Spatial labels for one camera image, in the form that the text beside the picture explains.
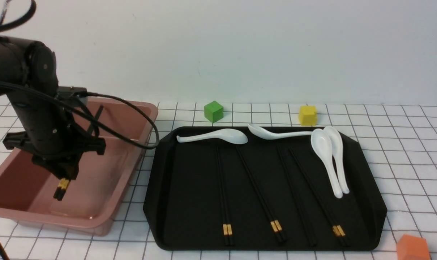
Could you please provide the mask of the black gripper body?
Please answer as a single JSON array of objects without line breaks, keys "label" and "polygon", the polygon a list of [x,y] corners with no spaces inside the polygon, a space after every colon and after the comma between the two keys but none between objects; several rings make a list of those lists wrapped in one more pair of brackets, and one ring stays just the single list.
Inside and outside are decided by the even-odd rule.
[{"label": "black gripper body", "polygon": [[51,170],[52,161],[79,161],[86,152],[104,155],[104,138],[93,135],[93,127],[85,130],[74,120],[51,128],[28,129],[7,133],[3,140],[7,150],[17,148],[32,154],[34,164]]}]

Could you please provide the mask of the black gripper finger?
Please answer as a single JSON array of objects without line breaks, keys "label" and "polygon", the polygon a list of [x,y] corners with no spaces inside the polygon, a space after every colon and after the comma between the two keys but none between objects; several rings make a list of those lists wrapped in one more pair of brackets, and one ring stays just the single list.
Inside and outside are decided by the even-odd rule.
[{"label": "black gripper finger", "polygon": [[76,180],[79,161],[52,161],[50,172],[58,179]]}]

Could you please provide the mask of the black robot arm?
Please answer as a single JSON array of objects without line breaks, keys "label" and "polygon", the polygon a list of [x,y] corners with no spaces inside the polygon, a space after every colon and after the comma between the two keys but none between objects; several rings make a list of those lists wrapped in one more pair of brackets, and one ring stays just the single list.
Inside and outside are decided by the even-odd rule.
[{"label": "black robot arm", "polygon": [[36,90],[51,99],[58,94],[55,54],[45,44],[0,36],[0,82],[20,86],[18,90],[0,87],[0,96],[8,97],[24,128],[6,134],[6,149],[32,154],[33,164],[67,180],[77,178],[83,153],[104,154],[105,140],[78,125],[71,112],[26,93]]}]

